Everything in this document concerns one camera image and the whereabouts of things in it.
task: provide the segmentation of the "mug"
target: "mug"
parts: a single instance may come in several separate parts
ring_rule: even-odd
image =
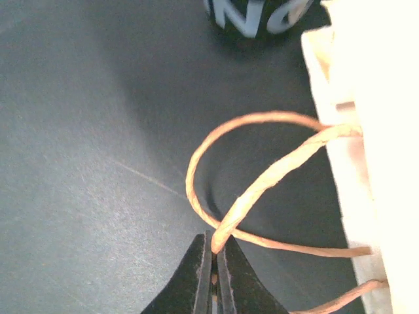
[[[278,35],[293,27],[313,0],[204,0],[210,20],[247,39]]]

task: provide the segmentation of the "dark gray surface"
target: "dark gray surface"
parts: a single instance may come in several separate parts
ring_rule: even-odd
[[[299,36],[245,54],[210,31],[201,1],[6,1],[0,20],[0,313],[139,313],[208,228],[184,197],[193,150],[239,114],[315,116]],[[198,168],[200,197],[225,213],[309,135],[250,126]],[[324,151],[269,190],[241,228],[345,247]],[[240,242],[289,310],[356,285],[349,260]],[[360,301],[339,313],[362,313]]]

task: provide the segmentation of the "rope handle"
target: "rope handle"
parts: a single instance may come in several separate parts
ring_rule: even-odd
[[[290,152],[277,162],[273,163],[267,170],[265,170],[253,182],[246,191],[236,199],[232,207],[225,215],[223,221],[219,222],[217,219],[207,214],[195,193],[194,189],[194,175],[197,165],[204,155],[205,151],[218,140],[221,136],[232,131],[240,126],[248,124],[263,124],[267,122],[285,122],[306,126],[318,133],[307,139],[300,147]],[[257,235],[249,234],[247,232],[236,229],[239,223],[244,219],[252,206],[262,196],[262,194],[269,188],[276,185],[289,172],[300,167],[313,154],[315,154],[321,147],[325,146],[329,141],[338,139],[340,137],[360,137],[362,136],[362,129],[358,125],[342,124],[337,126],[326,126],[318,120],[309,116],[293,113],[289,111],[270,111],[267,113],[251,113],[237,118],[233,118],[224,124],[215,128],[204,139],[202,144],[195,150],[189,162],[187,176],[185,179],[186,194],[194,211],[210,226],[215,228],[211,240],[211,250],[217,254],[227,242],[230,235],[234,237],[267,247],[271,249],[280,249],[293,251],[298,253],[312,254],[323,257],[335,258],[353,258],[357,256],[364,256],[371,254],[369,247],[356,247],[350,249],[334,249],[321,247],[307,247],[303,245],[283,243],[259,237]],[[327,304],[311,309],[309,311],[292,312],[292,314],[326,314],[331,313],[345,306],[347,303],[355,300],[362,294],[374,290],[376,288],[388,287],[387,280],[380,281],[374,279],[352,289],[340,298],[333,300]]]

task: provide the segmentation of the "tan string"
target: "tan string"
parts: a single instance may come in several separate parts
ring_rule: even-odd
[[[233,203],[232,207],[225,215],[222,222],[207,214],[196,196],[194,190],[194,175],[196,167],[202,155],[208,148],[218,140],[222,135],[240,126],[247,124],[262,124],[266,122],[287,122],[309,127],[318,131],[317,134],[311,136],[299,148],[284,156],[277,162],[273,163],[267,170],[265,170],[255,182]],[[244,241],[252,242],[262,247],[271,249],[281,249],[287,251],[294,251],[299,253],[312,254],[324,257],[346,257],[352,258],[356,256],[363,256],[371,254],[369,247],[356,247],[351,249],[332,249],[307,247],[303,245],[295,245],[282,243],[257,235],[249,234],[247,232],[236,229],[239,223],[247,215],[251,207],[261,197],[263,192],[268,188],[273,187],[282,178],[284,178],[290,171],[300,167],[309,157],[315,154],[321,147],[325,146],[329,141],[338,139],[339,137],[359,137],[362,136],[360,126],[343,124],[338,126],[325,126],[316,119],[303,114],[288,112],[288,111],[271,111],[267,113],[252,113],[244,116],[234,118],[219,127],[215,128],[202,142],[202,144],[195,150],[189,162],[187,176],[185,179],[186,193],[189,202],[194,211],[210,226],[215,228],[211,241],[211,250],[217,254],[226,243],[230,235],[242,239]],[[308,311],[293,312],[292,314],[326,314],[331,313],[355,300],[362,294],[374,290],[376,288],[387,287],[386,280],[372,280],[352,289],[341,297],[323,304],[319,307]]]
[[[334,299],[333,301],[317,306],[314,309],[309,309],[307,311],[290,312],[289,314],[333,313],[367,292],[371,292],[376,289],[387,288],[387,287],[388,287],[387,280],[378,280],[378,279],[368,280],[366,283],[363,283],[362,285],[359,285],[358,287],[353,288],[352,290],[349,290],[347,293],[343,294],[337,299]]]

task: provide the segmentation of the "white lettering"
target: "white lettering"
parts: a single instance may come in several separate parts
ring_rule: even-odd
[[[270,16],[266,29],[271,34],[279,34],[293,26],[307,11],[313,0],[294,0],[277,8]],[[288,23],[284,18],[288,14]]]
[[[229,0],[213,0],[215,21],[222,28],[225,27],[225,16],[246,37],[256,37],[261,21],[264,1],[249,0],[246,18],[231,4]]]

